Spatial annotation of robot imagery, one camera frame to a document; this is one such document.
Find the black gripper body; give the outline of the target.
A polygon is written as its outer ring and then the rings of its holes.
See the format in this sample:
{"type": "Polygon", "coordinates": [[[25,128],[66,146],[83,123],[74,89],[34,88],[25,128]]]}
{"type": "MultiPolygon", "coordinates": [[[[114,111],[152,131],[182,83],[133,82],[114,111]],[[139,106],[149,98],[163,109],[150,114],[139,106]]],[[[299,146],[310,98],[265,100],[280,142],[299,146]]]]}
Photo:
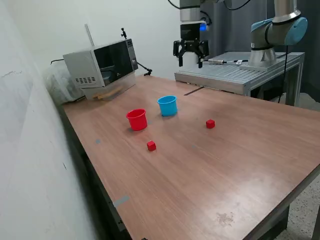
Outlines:
{"type": "Polygon", "coordinates": [[[180,25],[180,45],[185,52],[197,52],[200,42],[200,22],[180,25]]]}

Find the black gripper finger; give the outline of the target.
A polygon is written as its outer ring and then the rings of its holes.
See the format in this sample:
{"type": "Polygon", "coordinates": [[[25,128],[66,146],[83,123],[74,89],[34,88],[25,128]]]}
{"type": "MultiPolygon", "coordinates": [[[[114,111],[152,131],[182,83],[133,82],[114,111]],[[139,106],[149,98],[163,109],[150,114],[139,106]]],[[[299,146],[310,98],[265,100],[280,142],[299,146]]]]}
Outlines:
{"type": "Polygon", "coordinates": [[[196,48],[196,55],[198,57],[198,67],[202,68],[203,67],[203,60],[205,57],[209,55],[209,43],[208,40],[202,40],[198,43],[198,46],[196,48]]]}
{"type": "Polygon", "coordinates": [[[178,64],[180,67],[183,66],[183,55],[186,52],[185,40],[176,40],[173,42],[173,55],[178,58],[178,64]]]}

